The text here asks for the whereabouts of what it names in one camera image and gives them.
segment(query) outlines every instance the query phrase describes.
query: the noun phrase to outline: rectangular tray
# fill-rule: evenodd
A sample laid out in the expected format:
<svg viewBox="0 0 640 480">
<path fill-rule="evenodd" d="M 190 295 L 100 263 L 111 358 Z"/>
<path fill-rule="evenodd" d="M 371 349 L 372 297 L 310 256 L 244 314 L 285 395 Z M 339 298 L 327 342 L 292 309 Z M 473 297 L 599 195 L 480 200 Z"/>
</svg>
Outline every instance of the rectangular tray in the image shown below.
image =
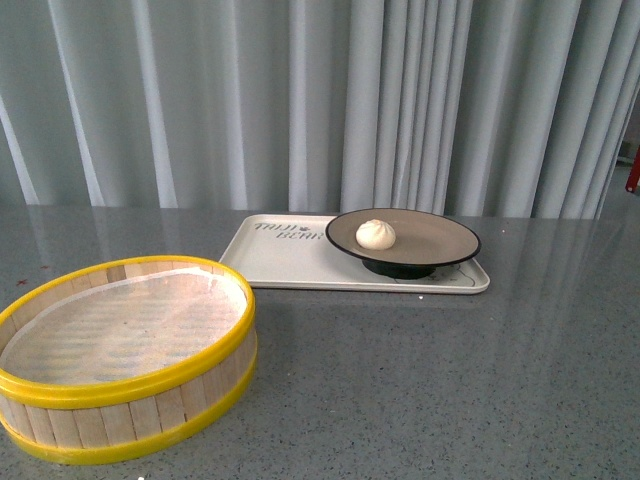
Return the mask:
<svg viewBox="0 0 640 480">
<path fill-rule="evenodd" d="M 367 270 L 331 245 L 325 227 L 332 216 L 253 215 L 240 225 L 221 263 L 252 287 L 361 290 L 473 295 L 489 286 L 475 259 L 437 268 L 419 280 L 396 280 Z"/>
</svg>

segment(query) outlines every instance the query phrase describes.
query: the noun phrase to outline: curtain fold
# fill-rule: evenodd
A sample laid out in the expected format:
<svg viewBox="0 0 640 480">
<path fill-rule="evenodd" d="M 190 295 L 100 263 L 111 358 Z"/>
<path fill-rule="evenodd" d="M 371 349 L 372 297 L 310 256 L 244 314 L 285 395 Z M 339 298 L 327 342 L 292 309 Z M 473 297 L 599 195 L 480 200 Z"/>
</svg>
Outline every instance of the curtain fold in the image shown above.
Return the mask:
<svg viewBox="0 0 640 480">
<path fill-rule="evenodd" d="M 0 203 L 595 218 L 640 0 L 6 0 Z"/>
</svg>

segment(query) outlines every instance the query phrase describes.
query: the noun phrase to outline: table surface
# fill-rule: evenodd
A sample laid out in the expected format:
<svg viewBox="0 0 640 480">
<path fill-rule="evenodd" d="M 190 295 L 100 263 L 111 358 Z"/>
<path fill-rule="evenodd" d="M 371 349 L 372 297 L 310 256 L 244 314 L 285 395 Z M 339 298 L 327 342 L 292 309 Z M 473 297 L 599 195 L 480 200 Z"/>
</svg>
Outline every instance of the table surface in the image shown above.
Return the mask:
<svg viewBox="0 0 640 480">
<path fill-rule="evenodd" d="M 219 259 L 253 213 L 2 207 L 0 308 L 108 260 Z M 91 467 L 2 429 L 0 477 L 640 478 L 638 218 L 456 220 L 482 239 L 486 292 L 256 289 L 258 369 L 216 423 Z"/>
</svg>

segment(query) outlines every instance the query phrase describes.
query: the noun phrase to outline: black plate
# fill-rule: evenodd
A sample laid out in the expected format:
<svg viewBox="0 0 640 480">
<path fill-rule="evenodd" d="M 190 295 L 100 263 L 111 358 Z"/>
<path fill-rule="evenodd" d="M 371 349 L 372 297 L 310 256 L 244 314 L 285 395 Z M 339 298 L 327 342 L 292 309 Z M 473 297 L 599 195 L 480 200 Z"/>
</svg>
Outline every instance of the black plate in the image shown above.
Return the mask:
<svg viewBox="0 0 640 480">
<path fill-rule="evenodd" d="M 396 232 L 395 244 L 387 250 L 368 250 L 356 241 L 360 225 L 382 220 Z M 372 208 L 340 215 L 327 225 L 326 235 L 338 249 L 362 260 L 380 275 L 417 279 L 437 267 L 468 260 L 480 251 L 480 239 L 464 225 L 440 215 L 398 208 Z"/>
</svg>

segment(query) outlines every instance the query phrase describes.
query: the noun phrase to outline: steamer basket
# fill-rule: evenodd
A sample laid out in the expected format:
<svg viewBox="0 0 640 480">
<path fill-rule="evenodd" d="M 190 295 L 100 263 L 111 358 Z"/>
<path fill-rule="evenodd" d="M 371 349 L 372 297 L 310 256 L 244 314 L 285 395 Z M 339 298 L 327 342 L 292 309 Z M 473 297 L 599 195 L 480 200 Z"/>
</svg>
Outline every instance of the steamer basket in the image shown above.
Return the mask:
<svg viewBox="0 0 640 480">
<path fill-rule="evenodd" d="M 246 309 L 228 333 L 178 363 L 122 380 L 47 384 L 0 369 L 0 421 L 14 443 L 58 463 L 111 463 L 174 445 L 226 412 L 240 398 L 255 369 L 255 301 L 242 276 L 210 260 L 132 258 L 53 280 L 0 314 L 0 354 L 21 328 L 62 299 L 125 279 L 191 267 L 229 278 L 244 293 Z"/>
</svg>

